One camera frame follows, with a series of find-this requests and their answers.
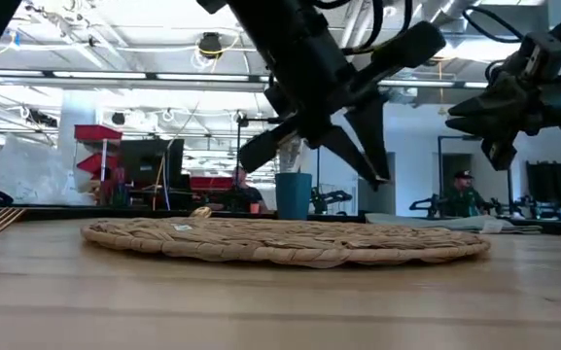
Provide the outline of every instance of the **computer monitor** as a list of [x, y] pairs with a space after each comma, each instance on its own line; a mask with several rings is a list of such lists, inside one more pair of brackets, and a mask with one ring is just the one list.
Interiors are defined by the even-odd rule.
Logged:
[[176, 139], [170, 149], [167, 140], [126, 140], [121, 142], [120, 163], [126, 179], [140, 185], [151, 185], [157, 180], [161, 158], [165, 155], [166, 178], [169, 186], [178, 188], [183, 167], [185, 141]]

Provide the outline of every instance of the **person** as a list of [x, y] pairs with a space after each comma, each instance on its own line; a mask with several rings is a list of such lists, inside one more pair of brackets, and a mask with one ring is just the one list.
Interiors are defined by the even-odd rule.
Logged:
[[485, 200], [473, 188], [473, 176], [468, 170], [455, 173], [453, 186], [444, 192], [444, 198], [445, 216], [468, 218], [485, 214]]
[[[245, 171], [245, 169], [243, 169], [241, 166], [237, 166], [234, 168], [232, 174], [235, 179], [235, 188], [238, 195], [242, 196], [246, 202], [249, 202], [251, 204], [259, 204], [259, 213], [268, 213], [269, 210], [267, 209], [267, 206], [264, 203], [264, 199], [263, 196], [261, 195], [261, 192], [259, 192], [259, 190], [257, 190], [256, 188], [250, 187], [246, 183], [248, 173]], [[207, 204], [207, 206], [212, 210], [226, 209], [225, 205], [220, 203], [209, 203]]]

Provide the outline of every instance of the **table surface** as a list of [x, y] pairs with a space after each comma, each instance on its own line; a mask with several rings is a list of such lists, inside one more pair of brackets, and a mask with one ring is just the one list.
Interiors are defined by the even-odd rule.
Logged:
[[561, 237], [481, 258], [328, 270], [86, 243], [88, 221], [0, 234], [0, 349], [558, 349]]

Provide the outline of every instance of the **green shirt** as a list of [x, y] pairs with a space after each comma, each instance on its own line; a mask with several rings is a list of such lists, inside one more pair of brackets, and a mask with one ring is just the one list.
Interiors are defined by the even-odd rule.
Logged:
[[461, 217], [468, 218], [471, 216], [480, 215], [479, 206], [485, 201], [481, 195], [473, 188], [468, 188], [462, 191], [449, 188], [444, 192], [444, 215], [448, 217]]

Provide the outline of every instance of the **round woven mat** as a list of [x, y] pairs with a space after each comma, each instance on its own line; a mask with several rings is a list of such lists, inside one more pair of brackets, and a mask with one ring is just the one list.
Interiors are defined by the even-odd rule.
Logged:
[[83, 227], [82, 236], [117, 250], [321, 268], [347, 262], [444, 263], [490, 247], [478, 235], [446, 228], [217, 218], [101, 220]]

